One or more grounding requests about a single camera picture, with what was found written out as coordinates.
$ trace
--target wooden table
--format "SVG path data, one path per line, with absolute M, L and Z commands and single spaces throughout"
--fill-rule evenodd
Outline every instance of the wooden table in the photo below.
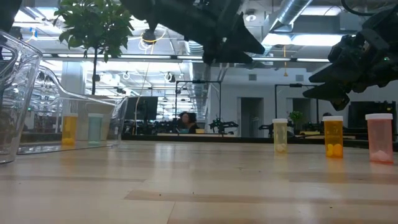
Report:
M 221 134 L 175 134 L 175 133 L 159 133 L 158 136 L 181 136 L 181 137 L 219 137 L 222 138 Z M 233 134 L 224 134 L 224 137 L 234 138 Z
M 324 150 L 131 141 L 19 156 L 0 167 L 1 223 L 398 223 L 397 166 Z
M 319 136 L 307 136 L 305 139 L 324 139 L 324 135 L 319 135 Z M 355 139 L 355 136 L 343 136 L 343 139 Z

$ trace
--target potted plant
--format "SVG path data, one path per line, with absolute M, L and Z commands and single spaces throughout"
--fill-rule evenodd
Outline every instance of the potted plant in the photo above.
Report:
M 60 9 L 54 12 L 65 20 L 66 31 L 60 34 L 60 42 L 66 41 L 71 47 L 83 47 L 84 56 L 87 51 L 94 50 L 93 88 L 95 95 L 95 82 L 99 81 L 96 74 L 97 59 L 99 54 L 104 54 L 104 61 L 110 57 L 122 54 L 121 46 L 127 49 L 128 37 L 134 30 L 130 12 L 112 0 L 63 0 Z
M 290 112 L 289 118 L 290 118 L 290 120 L 293 121 L 294 134 L 300 134 L 300 130 L 297 129 L 297 124 L 298 124 L 298 122 L 303 120 L 303 117 L 304 117 L 304 114 L 300 111 Z

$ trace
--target yellow pill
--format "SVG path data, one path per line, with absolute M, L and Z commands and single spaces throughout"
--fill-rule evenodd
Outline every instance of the yellow pill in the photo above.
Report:
M 64 145 L 73 145 L 75 141 L 72 138 L 65 138 L 62 139 L 62 144 Z
M 328 151 L 331 150 L 333 152 L 333 145 L 332 144 L 328 144 Z
M 277 145 L 277 147 L 276 147 L 276 151 L 277 152 L 285 152 L 286 151 L 286 144 L 279 144 L 279 145 Z
M 343 146 L 341 144 L 335 144 L 333 147 L 333 154 L 338 157 L 343 156 Z
M 333 155 L 333 150 L 327 150 L 326 155 L 331 157 Z

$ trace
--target black hair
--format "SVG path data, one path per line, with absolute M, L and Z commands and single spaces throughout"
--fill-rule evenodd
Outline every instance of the black hair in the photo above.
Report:
M 195 123 L 197 121 L 197 114 L 196 113 L 189 113 L 189 112 L 182 112 L 180 113 L 180 118 L 182 119 L 182 116 L 184 116 L 184 114 L 188 115 L 188 119 L 190 123 Z

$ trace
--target woman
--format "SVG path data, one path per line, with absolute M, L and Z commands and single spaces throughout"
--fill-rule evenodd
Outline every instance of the woman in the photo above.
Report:
M 197 115 L 195 113 L 182 112 L 180 113 L 180 119 L 182 121 L 182 129 L 188 129 L 189 134 L 196 134 L 196 129 L 199 129 L 197 125 Z

